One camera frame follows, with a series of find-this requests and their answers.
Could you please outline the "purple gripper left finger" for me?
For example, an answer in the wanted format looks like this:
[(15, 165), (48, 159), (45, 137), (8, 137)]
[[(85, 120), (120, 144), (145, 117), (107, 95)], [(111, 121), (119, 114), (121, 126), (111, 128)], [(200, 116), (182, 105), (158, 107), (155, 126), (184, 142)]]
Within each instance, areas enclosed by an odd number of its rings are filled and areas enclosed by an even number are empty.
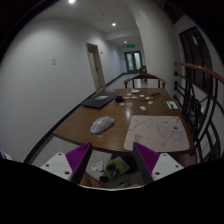
[(48, 171), (72, 183), (79, 184), (92, 153), (92, 143), (88, 142), (64, 154), (59, 152), (41, 166)]

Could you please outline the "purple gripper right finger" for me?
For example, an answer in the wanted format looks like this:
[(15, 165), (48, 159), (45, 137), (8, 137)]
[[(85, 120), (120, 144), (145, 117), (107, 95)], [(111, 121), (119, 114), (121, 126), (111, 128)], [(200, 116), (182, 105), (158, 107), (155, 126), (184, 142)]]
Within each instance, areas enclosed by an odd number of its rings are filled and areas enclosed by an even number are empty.
[(182, 169), (169, 154), (159, 154), (139, 143), (133, 143), (133, 154), (145, 184), (152, 183)]

